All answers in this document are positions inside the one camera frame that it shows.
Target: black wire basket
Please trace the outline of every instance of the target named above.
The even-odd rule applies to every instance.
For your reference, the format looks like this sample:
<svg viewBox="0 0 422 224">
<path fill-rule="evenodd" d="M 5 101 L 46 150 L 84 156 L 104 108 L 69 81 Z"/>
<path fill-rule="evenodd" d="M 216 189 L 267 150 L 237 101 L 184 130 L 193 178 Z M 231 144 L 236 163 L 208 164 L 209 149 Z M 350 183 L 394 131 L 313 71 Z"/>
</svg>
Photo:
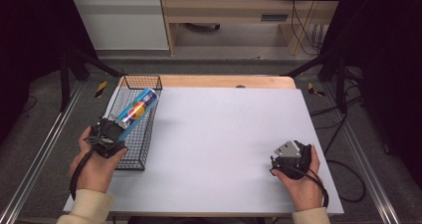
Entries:
<svg viewBox="0 0 422 224">
<path fill-rule="evenodd" d="M 158 97 L 161 95 L 162 84 L 159 76 L 129 75 L 124 76 L 119 84 L 118 91 L 113 99 L 109 116 L 119 115 L 133 100 L 146 88 L 153 89 Z M 126 155 L 117 165 L 120 170 L 145 170 L 146 157 L 148 156 L 151 142 L 152 125 L 158 103 L 143 117 L 136 127 L 127 135 L 124 145 L 128 150 Z"/>
</svg>

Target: hand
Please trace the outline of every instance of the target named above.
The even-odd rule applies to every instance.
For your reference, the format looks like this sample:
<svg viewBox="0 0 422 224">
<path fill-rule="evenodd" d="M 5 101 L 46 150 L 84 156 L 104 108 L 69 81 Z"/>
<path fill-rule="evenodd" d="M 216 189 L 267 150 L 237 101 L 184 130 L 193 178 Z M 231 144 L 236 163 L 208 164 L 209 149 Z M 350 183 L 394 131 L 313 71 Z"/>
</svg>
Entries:
<svg viewBox="0 0 422 224">
<path fill-rule="evenodd" d="M 79 139 L 81 152 L 74 158 L 71 164 L 70 175 L 72 176 L 84 155 L 90 151 L 91 146 L 84 139 L 90 135 L 91 128 L 88 127 Z M 87 189 L 106 193 L 115 167 L 123 158 L 127 148 L 120 150 L 113 157 L 106 159 L 94 152 L 83 168 L 78 178 L 77 189 Z"/>
<path fill-rule="evenodd" d="M 311 148 L 311 157 L 308 175 L 315 177 L 311 170 L 314 173 L 318 172 L 319 159 L 317 158 L 317 150 L 314 146 Z M 321 207 L 322 191 L 312 180 L 305 176 L 299 180 L 290 179 L 286 174 L 277 169 L 273 169 L 272 172 L 285 184 L 298 212 Z"/>
</svg>

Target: colorful can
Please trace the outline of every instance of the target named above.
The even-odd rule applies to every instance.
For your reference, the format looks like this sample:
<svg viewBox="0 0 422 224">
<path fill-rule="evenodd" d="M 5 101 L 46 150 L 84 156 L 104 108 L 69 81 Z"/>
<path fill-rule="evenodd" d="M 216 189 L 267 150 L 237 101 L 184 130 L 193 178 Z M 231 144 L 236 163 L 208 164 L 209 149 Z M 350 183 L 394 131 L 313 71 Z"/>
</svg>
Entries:
<svg viewBox="0 0 422 224">
<path fill-rule="evenodd" d="M 115 120 L 118 125 L 124 128 L 124 132 L 118 137 L 118 141 L 124 140 L 157 102 L 158 96 L 155 91 L 150 88 L 144 89 Z"/>
</svg>

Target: white table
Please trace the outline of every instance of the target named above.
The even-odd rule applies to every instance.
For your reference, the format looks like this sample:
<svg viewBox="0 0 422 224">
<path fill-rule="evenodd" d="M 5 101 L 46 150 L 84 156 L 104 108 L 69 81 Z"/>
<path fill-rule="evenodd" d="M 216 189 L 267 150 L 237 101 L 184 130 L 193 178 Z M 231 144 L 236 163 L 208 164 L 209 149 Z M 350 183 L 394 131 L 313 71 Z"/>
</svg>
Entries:
<svg viewBox="0 0 422 224">
<path fill-rule="evenodd" d="M 270 156 L 287 140 L 313 143 L 328 214 L 343 213 L 300 90 L 167 88 L 145 171 L 116 171 L 113 215 L 283 216 L 294 211 Z M 65 211 L 72 206 L 69 199 Z"/>
</svg>

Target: beige sleeve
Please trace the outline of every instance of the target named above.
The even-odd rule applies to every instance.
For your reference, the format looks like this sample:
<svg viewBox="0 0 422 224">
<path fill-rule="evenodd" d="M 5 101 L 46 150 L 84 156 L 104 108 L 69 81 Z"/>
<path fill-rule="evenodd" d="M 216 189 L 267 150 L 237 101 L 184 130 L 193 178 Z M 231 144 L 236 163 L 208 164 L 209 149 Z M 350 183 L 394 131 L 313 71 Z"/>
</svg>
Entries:
<svg viewBox="0 0 422 224">
<path fill-rule="evenodd" d="M 295 224 L 329 224 L 326 208 L 314 208 L 306 211 L 293 213 Z"/>
<path fill-rule="evenodd" d="M 71 212 L 61 216 L 57 223 L 106 223 L 113 202 L 114 199 L 104 193 L 80 189 Z"/>
</svg>

